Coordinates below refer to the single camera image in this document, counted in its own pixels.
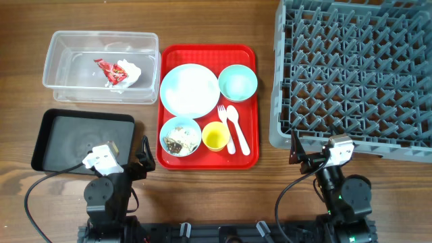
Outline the small light blue bowl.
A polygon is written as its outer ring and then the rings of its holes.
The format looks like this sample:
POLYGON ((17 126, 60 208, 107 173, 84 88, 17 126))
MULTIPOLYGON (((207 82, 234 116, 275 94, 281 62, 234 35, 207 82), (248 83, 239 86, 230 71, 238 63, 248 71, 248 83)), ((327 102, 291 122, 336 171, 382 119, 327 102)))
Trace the small light blue bowl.
POLYGON ((160 142, 160 144, 161 144, 161 146, 165 152, 168 153, 167 148, 166 148, 165 144, 163 143, 163 137, 166 136, 170 130, 172 130, 178 126, 182 126, 185 128, 192 128, 194 131, 196 131, 196 133, 198 134, 198 137, 200 138, 200 142, 198 144, 198 147, 200 146, 202 136, 201 136, 201 128, 198 125, 198 123, 196 121, 194 121, 193 119, 186 118, 186 117, 173 117, 163 124, 161 131, 159 133, 159 142, 160 142))

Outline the food leftovers rice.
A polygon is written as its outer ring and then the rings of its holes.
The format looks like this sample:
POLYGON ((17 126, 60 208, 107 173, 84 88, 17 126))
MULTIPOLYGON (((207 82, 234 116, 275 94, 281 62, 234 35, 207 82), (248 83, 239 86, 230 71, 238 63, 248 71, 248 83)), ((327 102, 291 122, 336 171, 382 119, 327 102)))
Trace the food leftovers rice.
POLYGON ((200 138, 196 131, 192 128, 182 126, 175 127, 163 137, 163 143, 168 153, 178 157, 184 157, 193 153, 198 147, 199 142, 200 138))

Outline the yellow plastic cup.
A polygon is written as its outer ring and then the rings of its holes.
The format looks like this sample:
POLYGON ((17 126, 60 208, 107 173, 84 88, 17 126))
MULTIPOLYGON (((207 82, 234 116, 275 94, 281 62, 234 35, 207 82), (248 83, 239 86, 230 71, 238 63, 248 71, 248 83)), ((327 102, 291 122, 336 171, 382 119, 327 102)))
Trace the yellow plastic cup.
POLYGON ((230 131, 220 121, 212 121, 202 130, 202 141, 210 151, 221 151, 228 144, 229 140, 230 131))

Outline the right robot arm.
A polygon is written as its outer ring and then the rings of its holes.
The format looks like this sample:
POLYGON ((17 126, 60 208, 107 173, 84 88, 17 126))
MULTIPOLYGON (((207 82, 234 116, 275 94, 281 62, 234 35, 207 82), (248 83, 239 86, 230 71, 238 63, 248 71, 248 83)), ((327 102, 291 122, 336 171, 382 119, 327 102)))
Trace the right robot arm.
POLYGON ((314 175, 327 207, 326 215, 316 218, 322 242, 376 242, 372 213, 371 182, 362 175, 344 176, 342 166, 354 152, 347 134, 331 136, 321 152, 306 154, 299 137, 292 133, 290 164, 301 164, 300 173, 314 175))

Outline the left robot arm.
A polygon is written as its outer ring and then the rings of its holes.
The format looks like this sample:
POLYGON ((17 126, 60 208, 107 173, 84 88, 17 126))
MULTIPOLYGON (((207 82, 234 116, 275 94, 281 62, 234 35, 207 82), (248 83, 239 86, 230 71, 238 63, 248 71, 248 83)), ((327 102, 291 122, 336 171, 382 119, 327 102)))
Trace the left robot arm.
POLYGON ((84 189, 89 216, 87 224, 78 229, 78 242, 149 242, 146 230, 136 216, 130 215, 131 196, 138 198, 132 182, 143 180, 155 170, 155 160, 148 138, 142 137, 136 152, 137 163, 120 165, 119 149, 113 141, 92 148, 82 163, 96 172, 97 178, 84 189))

